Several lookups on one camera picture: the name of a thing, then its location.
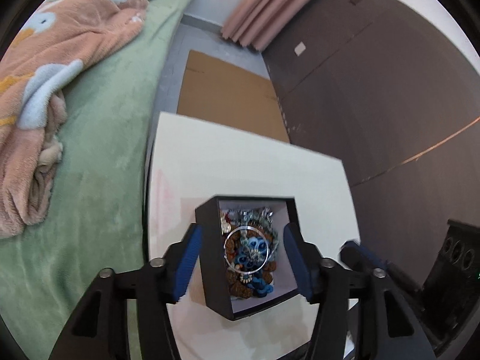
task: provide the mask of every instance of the gray floor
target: gray floor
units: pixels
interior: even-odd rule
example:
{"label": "gray floor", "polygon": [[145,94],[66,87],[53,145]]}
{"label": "gray floor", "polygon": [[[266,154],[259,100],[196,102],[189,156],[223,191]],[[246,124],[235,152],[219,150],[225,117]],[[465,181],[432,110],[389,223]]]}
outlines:
{"label": "gray floor", "polygon": [[160,76],[154,112],[166,111],[176,113],[183,73],[185,72],[190,50],[222,59],[225,62],[269,79],[265,62],[263,62],[262,55],[258,52],[253,52],[227,42],[219,34],[180,24]]}

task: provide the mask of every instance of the white table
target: white table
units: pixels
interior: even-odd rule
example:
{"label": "white table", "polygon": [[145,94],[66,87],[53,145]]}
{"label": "white table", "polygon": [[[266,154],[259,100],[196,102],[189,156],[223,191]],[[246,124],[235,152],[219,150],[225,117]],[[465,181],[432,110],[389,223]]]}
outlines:
{"label": "white table", "polygon": [[[233,128],[160,114],[149,195],[150,258],[178,242],[213,195],[294,196],[302,234],[337,258],[358,239],[338,159]],[[183,360],[275,360],[310,340],[318,306],[297,295],[239,321],[208,309],[197,261],[187,293],[169,308]]]}

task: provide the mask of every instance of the dark brown wall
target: dark brown wall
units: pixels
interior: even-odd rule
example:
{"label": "dark brown wall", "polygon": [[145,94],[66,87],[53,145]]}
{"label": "dark brown wall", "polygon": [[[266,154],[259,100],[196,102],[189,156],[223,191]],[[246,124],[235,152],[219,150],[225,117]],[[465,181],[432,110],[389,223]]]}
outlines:
{"label": "dark brown wall", "polygon": [[480,225],[480,124],[400,164],[480,115],[477,72],[397,0],[313,0],[263,57],[291,142],[343,161],[362,242],[422,283],[447,219]]}

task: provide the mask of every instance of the clear ring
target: clear ring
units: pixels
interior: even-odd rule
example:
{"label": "clear ring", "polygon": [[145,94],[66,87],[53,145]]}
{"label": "clear ring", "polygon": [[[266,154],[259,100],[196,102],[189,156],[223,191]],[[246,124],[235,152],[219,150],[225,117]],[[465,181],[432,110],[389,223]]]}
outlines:
{"label": "clear ring", "polygon": [[[263,262],[263,264],[259,268],[255,269],[254,271],[249,271],[249,272],[240,271],[240,270],[235,268],[235,264],[232,265],[231,263],[229,263],[229,260],[227,258],[227,241],[229,240],[229,238],[232,236],[233,233],[235,233],[237,231],[240,231],[240,230],[247,230],[247,231],[248,230],[253,230],[253,231],[255,231],[256,233],[258,233],[260,235],[260,237],[263,238],[263,240],[265,241],[265,245],[267,245],[267,254],[266,254],[266,257],[265,257],[265,261]],[[238,274],[241,274],[241,275],[251,275],[251,274],[254,274],[255,272],[260,271],[263,268],[263,266],[266,264],[266,262],[268,261],[269,252],[270,252],[270,249],[268,247],[267,239],[265,238],[265,236],[262,234],[262,232],[260,230],[256,229],[255,227],[252,227],[252,226],[238,226],[235,230],[233,230],[229,233],[229,235],[225,239],[225,243],[223,244],[223,253],[224,253],[226,263],[229,265],[229,267],[233,271],[235,271],[235,272],[237,272]]]}

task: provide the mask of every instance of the white light switch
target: white light switch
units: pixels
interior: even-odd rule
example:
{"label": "white light switch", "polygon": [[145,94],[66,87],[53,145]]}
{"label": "white light switch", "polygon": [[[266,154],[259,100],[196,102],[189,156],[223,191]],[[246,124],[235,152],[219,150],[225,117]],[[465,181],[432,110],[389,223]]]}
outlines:
{"label": "white light switch", "polygon": [[303,44],[303,42],[300,42],[297,47],[295,48],[295,54],[297,56],[300,56],[301,53],[303,53],[307,48]]}

